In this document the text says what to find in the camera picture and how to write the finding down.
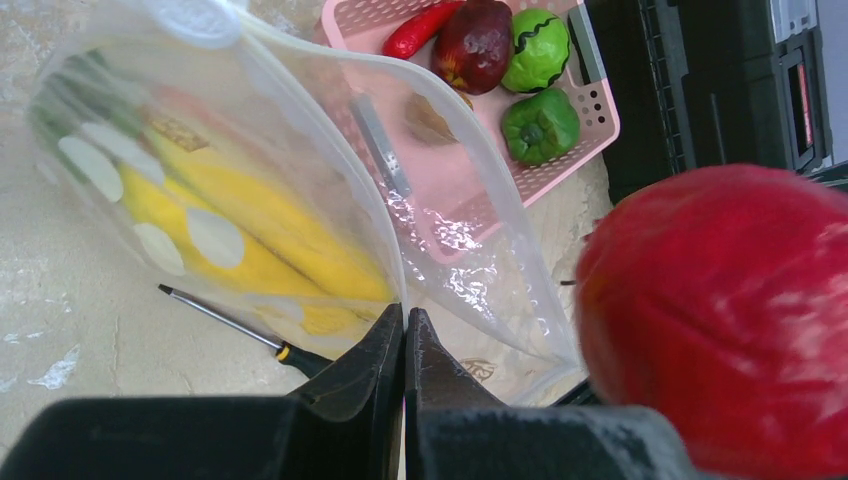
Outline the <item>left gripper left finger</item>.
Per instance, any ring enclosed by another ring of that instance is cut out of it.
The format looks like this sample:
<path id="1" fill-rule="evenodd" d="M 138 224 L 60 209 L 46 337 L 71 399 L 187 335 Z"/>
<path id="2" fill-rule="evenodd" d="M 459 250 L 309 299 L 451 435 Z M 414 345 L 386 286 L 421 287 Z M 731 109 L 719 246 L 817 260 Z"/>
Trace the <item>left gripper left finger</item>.
<path id="1" fill-rule="evenodd" d="M 65 400 L 43 410 L 5 479 L 394 479 L 404 311 L 283 396 Z"/>

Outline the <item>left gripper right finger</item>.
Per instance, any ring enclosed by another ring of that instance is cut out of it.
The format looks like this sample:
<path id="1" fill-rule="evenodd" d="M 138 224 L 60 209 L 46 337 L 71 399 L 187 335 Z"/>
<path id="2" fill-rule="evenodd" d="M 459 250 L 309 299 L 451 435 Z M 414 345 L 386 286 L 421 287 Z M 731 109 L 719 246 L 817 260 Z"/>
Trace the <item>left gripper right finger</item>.
<path id="1" fill-rule="evenodd" d="M 462 369 L 427 312 L 406 337 L 409 479 L 697 479 L 676 430 L 638 406 L 510 407 Z"/>

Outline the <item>yellow toy banana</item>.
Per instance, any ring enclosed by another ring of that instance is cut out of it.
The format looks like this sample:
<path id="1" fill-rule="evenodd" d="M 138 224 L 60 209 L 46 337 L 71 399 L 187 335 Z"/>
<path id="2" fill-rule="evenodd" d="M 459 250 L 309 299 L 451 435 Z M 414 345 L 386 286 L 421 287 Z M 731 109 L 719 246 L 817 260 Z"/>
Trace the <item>yellow toy banana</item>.
<path id="1" fill-rule="evenodd" d="M 381 304 L 394 298 L 373 257 L 269 179 L 267 157 L 253 145 L 228 137 L 166 134 L 153 127 L 144 134 L 172 171 L 170 180 L 314 282 L 323 297 Z"/>
<path id="2" fill-rule="evenodd" d="M 118 172 L 133 219 L 167 234 L 186 272 L 234 292 L 271 326 L 315 336 L 351 336 L 366 326 L 347 308 L 311 302 L 325 295 L 314 282 L 186 188 L 170 179 L 158 186 L 129 166 Z"/>

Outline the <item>clear zip top bag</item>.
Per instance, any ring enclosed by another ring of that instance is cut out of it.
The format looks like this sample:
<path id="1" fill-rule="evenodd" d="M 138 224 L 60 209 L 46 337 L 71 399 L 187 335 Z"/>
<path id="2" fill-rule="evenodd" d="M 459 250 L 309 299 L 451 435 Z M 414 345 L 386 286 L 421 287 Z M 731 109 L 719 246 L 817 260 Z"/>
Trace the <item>clear zip top bag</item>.
<path id="1" fill-rule="evenodd" d="M 504 156 L 425 69 L 243 1 L 101 1 L 42 65 L 41 169 L 164 283 L 338 358 L 392 303 L 513 405 L 581 367 Z"/>

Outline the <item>pink plastic basket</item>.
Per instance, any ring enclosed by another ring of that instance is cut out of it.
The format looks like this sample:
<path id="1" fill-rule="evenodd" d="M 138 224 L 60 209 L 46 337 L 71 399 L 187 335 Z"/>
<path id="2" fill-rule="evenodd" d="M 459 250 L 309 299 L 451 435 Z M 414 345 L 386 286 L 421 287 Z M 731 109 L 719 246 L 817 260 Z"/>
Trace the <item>pink plastic basket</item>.
<path id="1" fill-rule="evenodd" d="M 537 167 L 513 161 L 500 133 L 500 119 L 519 101 L 502 88 L 476 96 L 475 118 L 458 123 L 481 147 L 431 146 L 418 139 L 403 113 L 413 92 L 408 80 L 433 81 L 424 73 L 430 49 L 413 58 L 415 68 L 345 65 L 335 118 L 367 168 L 385 185 L 408 196 L 415 220 L 404 231 L 435 261 L 450 264 L 500 229 L 501 220 L 482 180 L 486 168 L 498 174 L 493 190 L 530 206 L 578 168 L 601 154 L 619 136 L 620 120 L 586 5 L 581 1 L 512 1 L 514 12 L 543 8 L 565 20 L 571 54 L 555 87 L 565 92 L 580 119 L 578 142 L 563 156 Z"/>

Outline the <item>red toy pomegranate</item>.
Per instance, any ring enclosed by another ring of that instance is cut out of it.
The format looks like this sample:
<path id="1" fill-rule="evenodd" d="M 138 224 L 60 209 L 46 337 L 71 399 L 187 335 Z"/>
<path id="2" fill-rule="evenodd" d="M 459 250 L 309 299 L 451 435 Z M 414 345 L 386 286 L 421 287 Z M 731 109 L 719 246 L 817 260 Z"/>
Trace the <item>red toy pomegranate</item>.
<path id="1" fill-rule="evenodd" d="M 847 196 L 786 170 L 645 187 L 586 237 L 575 322 L 611 404 L 664 415 L 701 470 L 847 472 Z"/>

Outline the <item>green toy bell pepper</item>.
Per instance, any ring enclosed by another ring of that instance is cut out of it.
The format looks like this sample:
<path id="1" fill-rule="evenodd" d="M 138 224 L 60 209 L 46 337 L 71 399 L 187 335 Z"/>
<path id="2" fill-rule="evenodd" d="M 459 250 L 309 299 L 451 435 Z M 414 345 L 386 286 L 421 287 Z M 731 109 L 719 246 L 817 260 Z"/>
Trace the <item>green toy bell pepper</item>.
<path id="1" fill-rule="evenodd" d="M 572 150 L 580 139 L 581 122 L 568 95 L 549 88 L 511 105 L 500 128 L 511 159 L 534 167 Z"/>

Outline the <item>dark red toy apple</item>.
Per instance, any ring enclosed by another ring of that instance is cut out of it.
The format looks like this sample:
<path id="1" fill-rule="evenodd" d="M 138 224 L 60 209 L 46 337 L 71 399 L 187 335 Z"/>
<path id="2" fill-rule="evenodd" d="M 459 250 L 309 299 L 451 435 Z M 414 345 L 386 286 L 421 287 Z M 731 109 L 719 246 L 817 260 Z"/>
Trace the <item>dark red toy apple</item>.
<path id="1" fill-rule="evenodd" d="M 430 70 L 451 87 L 481 95 L 497 87 L 512 59 L 513 13 L 502 1 L 466 1 L 440 30 Z"/>

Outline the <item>orange toy carrot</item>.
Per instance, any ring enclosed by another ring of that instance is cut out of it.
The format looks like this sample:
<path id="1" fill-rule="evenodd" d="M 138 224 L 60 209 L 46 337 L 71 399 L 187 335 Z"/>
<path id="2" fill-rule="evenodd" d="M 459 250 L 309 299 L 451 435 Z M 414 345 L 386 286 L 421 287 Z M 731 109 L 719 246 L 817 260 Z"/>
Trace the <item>orange toy carrot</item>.
<path id="1" fill-rule="evenodd" d="M 194 89 L 145 79 L 94 49 L 42 78 L 27 123 L 55 164 L 51 173 L 97 208 L 140 215 L 267 205 L 274 186 L 231 114 Z"/>

